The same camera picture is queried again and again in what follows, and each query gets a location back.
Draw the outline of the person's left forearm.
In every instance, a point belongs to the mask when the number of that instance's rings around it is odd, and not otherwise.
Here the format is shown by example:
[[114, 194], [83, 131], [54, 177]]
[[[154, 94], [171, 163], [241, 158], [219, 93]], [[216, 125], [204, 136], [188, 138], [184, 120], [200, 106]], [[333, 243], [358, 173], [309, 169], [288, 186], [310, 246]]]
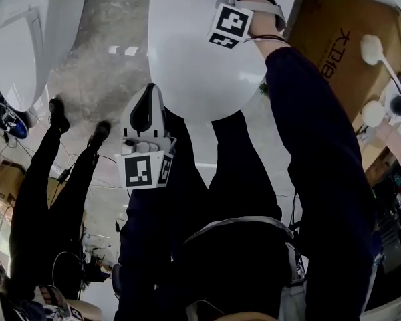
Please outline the person's left forearm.
[[166, 188], [135, 189], [120, 232], [121, 293], [114, 321], [188, 321], [186, 304], [174, 287], [170, 203]]

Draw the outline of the person's right leg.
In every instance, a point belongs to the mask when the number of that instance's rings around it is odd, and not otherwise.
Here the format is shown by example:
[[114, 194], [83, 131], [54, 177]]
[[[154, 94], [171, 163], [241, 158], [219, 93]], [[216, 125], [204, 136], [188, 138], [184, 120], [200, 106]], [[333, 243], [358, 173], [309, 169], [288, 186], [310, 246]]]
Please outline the person's right leg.
[[243, 113], [213, 121], [212, 126], [217, 138], [217, 169], [209, 185], [209, 219], [262, 216], [281, 220], [282, 210]]

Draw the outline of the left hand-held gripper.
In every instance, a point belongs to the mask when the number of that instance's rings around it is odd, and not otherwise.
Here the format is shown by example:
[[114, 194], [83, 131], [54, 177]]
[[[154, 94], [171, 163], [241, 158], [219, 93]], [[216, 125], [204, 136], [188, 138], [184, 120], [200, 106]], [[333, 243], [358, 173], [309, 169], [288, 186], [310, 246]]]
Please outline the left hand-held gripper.
[[121, 117], [124, 137], [130, 134], [161, 138], [123, 138], [116, 156], [122, 187], [153, 189], [165, 187], [174, 158], [176, 138], [165, 137], [165, 109], [160, 88], [149, 83], [136, 93]]

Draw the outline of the dark cluttered equipment rack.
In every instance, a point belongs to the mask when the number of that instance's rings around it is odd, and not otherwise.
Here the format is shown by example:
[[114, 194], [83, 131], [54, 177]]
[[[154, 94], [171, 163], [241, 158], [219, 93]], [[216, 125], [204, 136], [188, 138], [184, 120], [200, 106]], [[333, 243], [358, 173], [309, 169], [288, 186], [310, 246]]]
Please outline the dark cluttered equipment rack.
[[382, 266], [389, 274], [401, 268], [401, 166], [395, 165], [373, 186], [382, 242]]

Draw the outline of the brown cardboard box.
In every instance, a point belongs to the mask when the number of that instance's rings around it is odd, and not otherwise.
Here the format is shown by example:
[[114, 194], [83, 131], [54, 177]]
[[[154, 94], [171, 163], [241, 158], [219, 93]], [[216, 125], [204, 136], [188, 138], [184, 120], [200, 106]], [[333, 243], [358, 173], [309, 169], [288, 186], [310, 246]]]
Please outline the brown cardboard box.
[[378, 100], [390, 74], [383, 63], [368, 65], [361, 40], [377, 36], [384, 55], [401, 73], [401, 11], [374, 0], [303, 0], [289, 36], [292, 47], [328, 81], [354, 126], [369, 100]]

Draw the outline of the person's left leg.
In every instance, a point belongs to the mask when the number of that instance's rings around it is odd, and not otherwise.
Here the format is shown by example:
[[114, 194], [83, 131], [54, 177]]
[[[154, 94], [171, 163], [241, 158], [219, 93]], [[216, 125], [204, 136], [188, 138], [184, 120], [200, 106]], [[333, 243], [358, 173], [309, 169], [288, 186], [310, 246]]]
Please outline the person's left leg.
[[192, 142], [184, 119], [165, 110], [165, 129], [176, 139], [174, 158], [166, 190], [170, 203], [170, 234], [172, 250], [205, 225], [201, 215], [207, 186], [195, 166]]

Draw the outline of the person's leg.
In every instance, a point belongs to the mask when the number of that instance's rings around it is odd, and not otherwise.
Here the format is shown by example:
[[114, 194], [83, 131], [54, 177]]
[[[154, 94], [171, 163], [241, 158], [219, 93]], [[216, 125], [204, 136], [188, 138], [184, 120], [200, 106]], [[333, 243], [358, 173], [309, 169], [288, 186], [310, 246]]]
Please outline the person's leg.
[[166, 190], [170, 203], [170, 234], [172, 250], [205, 225], [201, 215], [207, 186], [195, 166], [192, 142], [184, 119], [165, 110], [165, 129], [176, 139], [174, 158]]
[[213, 121], [212, 126], [217, 138], [217, 169], [209, 185], [209, 219], [262, 216], [281, 220], [282, 210], [243, 113]]

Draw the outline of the person's right forearm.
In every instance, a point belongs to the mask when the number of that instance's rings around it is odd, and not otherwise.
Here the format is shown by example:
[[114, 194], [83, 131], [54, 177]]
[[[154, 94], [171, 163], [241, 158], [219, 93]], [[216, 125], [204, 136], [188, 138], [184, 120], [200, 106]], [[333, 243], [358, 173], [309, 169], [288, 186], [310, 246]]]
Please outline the person's right forearm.
[[[253, 34], [280, 35], [256, 13]], [[373, 266], [375, 200], [357, 138], [318, 69], [286, 43], [257, 43], [265, 58], [272, 113], [291, 156], [303, 209], [299, 247], [308, 259], [307, 321], [359, 321]]]

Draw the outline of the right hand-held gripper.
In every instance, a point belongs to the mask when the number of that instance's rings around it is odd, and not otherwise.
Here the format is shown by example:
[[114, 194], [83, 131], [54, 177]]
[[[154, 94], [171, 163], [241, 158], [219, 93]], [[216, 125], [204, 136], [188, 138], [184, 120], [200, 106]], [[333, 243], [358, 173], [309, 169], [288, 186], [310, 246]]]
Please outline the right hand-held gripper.
[[283, 31], [286, 21], [281, 6], [275, 4], [255, 1], [240, 0], [217, 0], [216, 14], [214, 16], [209, 42], [233, 49], [236, 45], [244, 42], [276, 41], [285, 43], [280, 36], [271, 33], [253, 34], [249, 31], [253, 16], [256, 13], [265, 13], [275, 17], [275, 28]]

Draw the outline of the small cardboard box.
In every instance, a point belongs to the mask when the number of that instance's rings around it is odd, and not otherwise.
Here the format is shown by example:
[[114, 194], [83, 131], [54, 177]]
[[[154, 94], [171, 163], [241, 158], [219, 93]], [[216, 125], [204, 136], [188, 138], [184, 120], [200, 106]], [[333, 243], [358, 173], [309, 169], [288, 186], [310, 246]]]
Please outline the small cardboard box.
[[25, 177], [25, 169], [15, 163], [3, 162], [0, 165], [0, 202], [14, 206], [21, 184]]

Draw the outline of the white long-handled brush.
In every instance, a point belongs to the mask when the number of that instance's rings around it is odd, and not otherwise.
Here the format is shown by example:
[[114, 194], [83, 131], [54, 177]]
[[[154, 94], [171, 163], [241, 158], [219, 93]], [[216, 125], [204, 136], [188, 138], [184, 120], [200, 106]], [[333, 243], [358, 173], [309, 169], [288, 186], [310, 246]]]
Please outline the white long-handled brush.
[[391, 79], [395, 83], [400, 95], [401, 95], [401, 83], [397, 78], [395, 71], [392, 69], [388, 60], [384, 56], [384, 50], [380, 39], [375, 35], [364, 35], [360, 42], [360, 50], [362, 59], [369, 65], [375, 66], [379, 62], [385, 65]]

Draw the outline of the white toilet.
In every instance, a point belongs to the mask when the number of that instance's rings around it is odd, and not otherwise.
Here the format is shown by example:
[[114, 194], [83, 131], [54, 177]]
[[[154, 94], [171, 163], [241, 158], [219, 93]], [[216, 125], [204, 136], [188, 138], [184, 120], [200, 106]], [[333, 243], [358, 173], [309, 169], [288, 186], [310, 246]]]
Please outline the white toilet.
[[85, 0], [0, 0], [0, 93], [26, 112], [71, 51]]

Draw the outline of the pink plastic container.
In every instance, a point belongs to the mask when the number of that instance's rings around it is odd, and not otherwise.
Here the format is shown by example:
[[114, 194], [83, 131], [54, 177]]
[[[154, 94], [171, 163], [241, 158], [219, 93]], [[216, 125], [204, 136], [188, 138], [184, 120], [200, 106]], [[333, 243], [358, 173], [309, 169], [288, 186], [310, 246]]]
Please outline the pink plastic container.
[[386, 145], [401, 166], [401, 134], [398, 130], [383, 120], [376, 127], [376, 136]]

